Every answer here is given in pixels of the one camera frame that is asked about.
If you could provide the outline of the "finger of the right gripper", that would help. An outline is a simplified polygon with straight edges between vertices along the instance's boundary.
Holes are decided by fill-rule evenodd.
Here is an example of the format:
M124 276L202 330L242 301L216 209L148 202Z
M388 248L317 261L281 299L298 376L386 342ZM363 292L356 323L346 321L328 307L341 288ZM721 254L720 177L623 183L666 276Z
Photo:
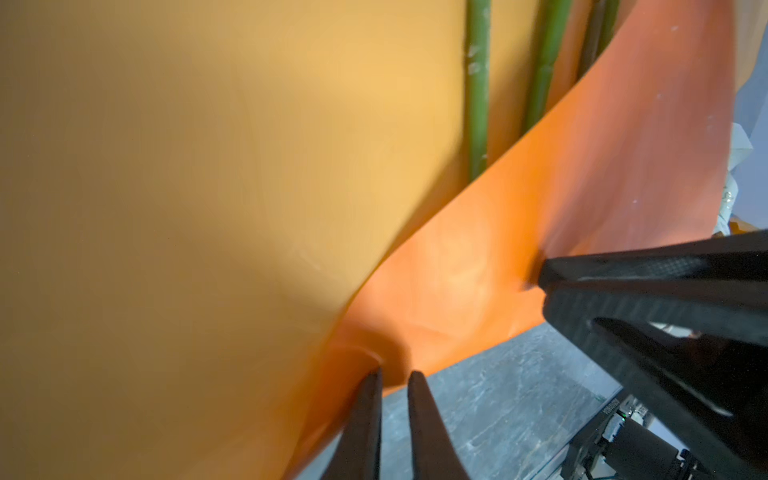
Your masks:
M767 285L555 281L546 321L723 479L767 476Z
M538 286L586 280L767 279L767 232L709 238L659 248L550 258Z

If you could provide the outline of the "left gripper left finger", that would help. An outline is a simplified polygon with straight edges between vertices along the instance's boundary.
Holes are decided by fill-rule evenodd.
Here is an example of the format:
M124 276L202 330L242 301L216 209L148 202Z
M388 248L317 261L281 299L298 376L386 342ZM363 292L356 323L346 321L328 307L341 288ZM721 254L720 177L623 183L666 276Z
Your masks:
M340 440L322 480L380 478L382 371L360 383Z

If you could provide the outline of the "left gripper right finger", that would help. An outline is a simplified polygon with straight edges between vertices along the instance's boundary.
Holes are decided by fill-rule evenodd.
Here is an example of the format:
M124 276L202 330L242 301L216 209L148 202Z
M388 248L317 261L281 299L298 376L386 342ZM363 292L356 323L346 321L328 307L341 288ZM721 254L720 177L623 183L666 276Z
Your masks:
M422 372L410 374L407 398L413 478L469 480Z

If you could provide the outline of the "orange wrapping paper sheet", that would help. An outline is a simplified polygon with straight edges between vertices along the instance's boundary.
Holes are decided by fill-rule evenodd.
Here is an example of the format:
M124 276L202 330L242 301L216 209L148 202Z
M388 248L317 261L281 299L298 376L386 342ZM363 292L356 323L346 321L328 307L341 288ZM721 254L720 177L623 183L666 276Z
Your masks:
M282 479L387 391L540 325L542 256L708 237L763 1L1 5L1 475Z

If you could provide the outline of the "pale white fake rose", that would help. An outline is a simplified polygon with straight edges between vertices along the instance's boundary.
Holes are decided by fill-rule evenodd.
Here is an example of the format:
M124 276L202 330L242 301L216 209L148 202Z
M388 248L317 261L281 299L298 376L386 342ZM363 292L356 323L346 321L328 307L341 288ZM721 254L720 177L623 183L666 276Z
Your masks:
M545 13L535 57L533 77L523 122L523 132L533 128L545 113L554 66L557 60L571 10L571 0L545 1Z

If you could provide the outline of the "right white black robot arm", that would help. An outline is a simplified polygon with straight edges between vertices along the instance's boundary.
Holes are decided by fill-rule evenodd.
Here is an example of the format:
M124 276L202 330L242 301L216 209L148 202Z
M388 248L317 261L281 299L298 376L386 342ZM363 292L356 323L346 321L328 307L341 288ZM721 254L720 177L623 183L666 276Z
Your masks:
M612 406L573 440L566 479L603 458L621 479L767 475L767 234L546 260L543 315L683 443Z

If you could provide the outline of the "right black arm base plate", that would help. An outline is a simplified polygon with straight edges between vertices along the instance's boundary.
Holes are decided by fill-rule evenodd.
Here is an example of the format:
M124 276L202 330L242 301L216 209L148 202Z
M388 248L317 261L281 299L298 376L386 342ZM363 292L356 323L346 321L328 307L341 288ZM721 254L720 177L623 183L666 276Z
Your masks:
M562 479L624 479L618 473L599 476L594 469L606 464L605 454L620 428L627 420L643 424L648 409L627 390L621 389L598 410L596 415L568 444L561 464Z

